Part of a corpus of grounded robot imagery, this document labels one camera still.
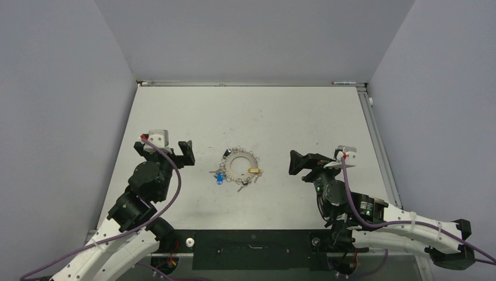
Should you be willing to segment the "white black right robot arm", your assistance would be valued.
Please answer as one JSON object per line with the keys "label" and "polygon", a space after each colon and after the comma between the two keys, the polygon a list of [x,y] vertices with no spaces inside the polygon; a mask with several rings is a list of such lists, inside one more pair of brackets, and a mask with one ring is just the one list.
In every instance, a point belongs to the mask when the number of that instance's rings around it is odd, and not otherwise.
{"label": "white black right robot arm", "polygon": [[309,171],[301,179],[313,184],[318,211],[330,229],[328,235],[311,239],[318,257],[324,252],[346,255],[379,248],[424,256],[444,269],[466,270],[475,264],[474,249],[466,243],[471,235],[469,221],[429,219],[380,198],[353,192],[347,170],[356,165],[356,148],[349,146],[338,146],[333,157],[290,151],[288,173],[296,176]]}

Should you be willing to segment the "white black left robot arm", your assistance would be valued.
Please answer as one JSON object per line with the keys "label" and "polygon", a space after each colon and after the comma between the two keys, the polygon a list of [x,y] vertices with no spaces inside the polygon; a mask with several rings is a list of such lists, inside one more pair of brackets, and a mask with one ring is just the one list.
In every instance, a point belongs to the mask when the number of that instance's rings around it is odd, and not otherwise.
{"label": "white black left robot arm", "polygon": [[144,162],[135,167],[95,234],[69,254],[71,260],[50,280],[116,280],[146,255],[173,247],[174,228],[155,204],[166,200],[172,176],[195,164],[192,141],[178,145],[181,155],[164,137],[151,133],[134,144]]}

